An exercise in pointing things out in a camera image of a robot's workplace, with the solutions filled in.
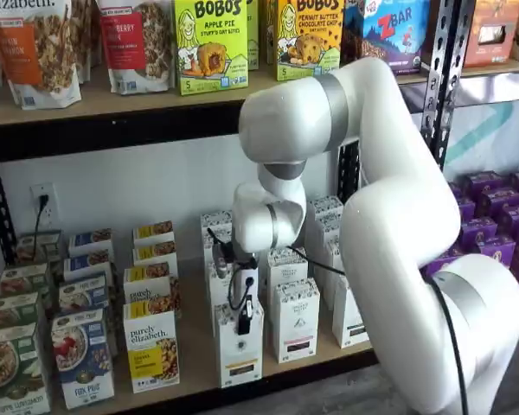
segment power cord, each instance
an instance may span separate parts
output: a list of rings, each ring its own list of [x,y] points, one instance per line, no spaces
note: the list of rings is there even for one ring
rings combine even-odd
[[[44,212],[44,208],[48,204],[48,195],[40,195],[38,196],[38,214],[36,216],[36,223],[35,223],[35,235],[33,238],[33,255],[31,256],[31,261],[35,262],[35,256],[36,256],[36,235],[38,234],[38,227],[41,224],[41,216],[42,212]]]

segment bobo's oat bites box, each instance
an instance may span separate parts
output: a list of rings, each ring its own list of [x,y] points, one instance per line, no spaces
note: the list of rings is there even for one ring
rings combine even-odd
[[[248,86],[246,0],[175,2],[181,95]]]
[[[277,80],[328,73],[340,66],[344,0],[277,0]]]

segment green box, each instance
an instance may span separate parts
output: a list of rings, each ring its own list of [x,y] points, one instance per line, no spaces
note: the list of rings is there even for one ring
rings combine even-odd
[[[176,0],[181,95],[248,86],[246,0]]]

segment yellow label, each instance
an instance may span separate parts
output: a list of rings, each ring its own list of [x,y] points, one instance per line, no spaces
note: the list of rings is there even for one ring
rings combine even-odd
[[[162,348],[129,350],[127,353],[129,355],[129,369],[133,379],[149,378],[163,373]]]

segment black cable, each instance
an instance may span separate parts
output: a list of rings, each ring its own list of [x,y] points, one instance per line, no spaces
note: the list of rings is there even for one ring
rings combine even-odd
[[[440,287],[434,282],[432,278],[426,279],[427,283],[431,285],[434,290],[434,294],[436,298],[439,300],[440,307],[442,311],[444,311],[444,317],[446,319],[446,323],[448,324],[448,329],[450,330],[450,337],[452,338],[452,346],[453,346],[453,354],[456,358],[456,366],[458,367],[458,377],[459,377],[459,394],[461,397],[461,411],[464,415],[469,415],[469,404],[467,402],[467,388],[465,387],[465,377],[464,377],[464,369],[461,364],[461,356],[459,355],[459,347],[458,347],[458,339],[456,337],[456,331],[453,328],[452,316],[450,315],[450,310],[448,309],[448,305],[442,295],[442,291]]]

